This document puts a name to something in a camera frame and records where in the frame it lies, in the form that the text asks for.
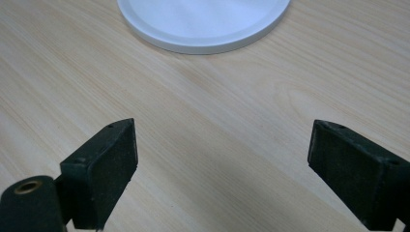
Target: white round dish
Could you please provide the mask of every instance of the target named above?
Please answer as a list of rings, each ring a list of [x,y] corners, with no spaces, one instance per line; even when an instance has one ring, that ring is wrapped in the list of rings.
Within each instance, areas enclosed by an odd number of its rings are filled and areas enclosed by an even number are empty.
[[[166,50],[213,54],[268,34],[290,0],[118,0],[136,34]]]

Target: white plate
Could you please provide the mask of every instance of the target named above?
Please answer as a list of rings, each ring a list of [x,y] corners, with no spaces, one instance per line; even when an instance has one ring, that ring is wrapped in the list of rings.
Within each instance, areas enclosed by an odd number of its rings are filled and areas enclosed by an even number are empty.
[[[118,0],[135,32],[147,42],[187,54],[213,54],[268,34],[290,0]]]

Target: light wood surface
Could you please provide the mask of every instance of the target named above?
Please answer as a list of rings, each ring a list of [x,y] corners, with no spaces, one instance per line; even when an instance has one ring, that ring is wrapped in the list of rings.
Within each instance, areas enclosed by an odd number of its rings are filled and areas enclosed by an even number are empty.
[[[56,178],[125,118],[139,165],[104,231],[366,231],[308,168],[310,132],[332,121],[410,160],[410,1],[294,0],[209,56],[143,42],[115,0],[1,1],[1,190]]]

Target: wood grain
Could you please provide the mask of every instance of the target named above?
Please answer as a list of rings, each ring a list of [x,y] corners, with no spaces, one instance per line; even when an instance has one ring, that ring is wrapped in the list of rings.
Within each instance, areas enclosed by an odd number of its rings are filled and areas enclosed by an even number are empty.
[[[116,1],[3,0],[0,189],[133,117],[140,163],[104,231],[366,231],[308,168],[311,127],[410,160],[409,22],[406,0],[294,0],[257,43],[190,56]]]

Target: wooden table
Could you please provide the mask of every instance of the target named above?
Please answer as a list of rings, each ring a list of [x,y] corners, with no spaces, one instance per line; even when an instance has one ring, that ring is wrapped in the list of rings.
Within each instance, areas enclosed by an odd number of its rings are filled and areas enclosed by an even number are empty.
[[[308,167],[313,120],[410,160],[409,115],[408,0],[294,0],[208,56],[145,43],[115,0],[0,4],[0,189],[134,118],[139,165],[104,231],[366,231]]]

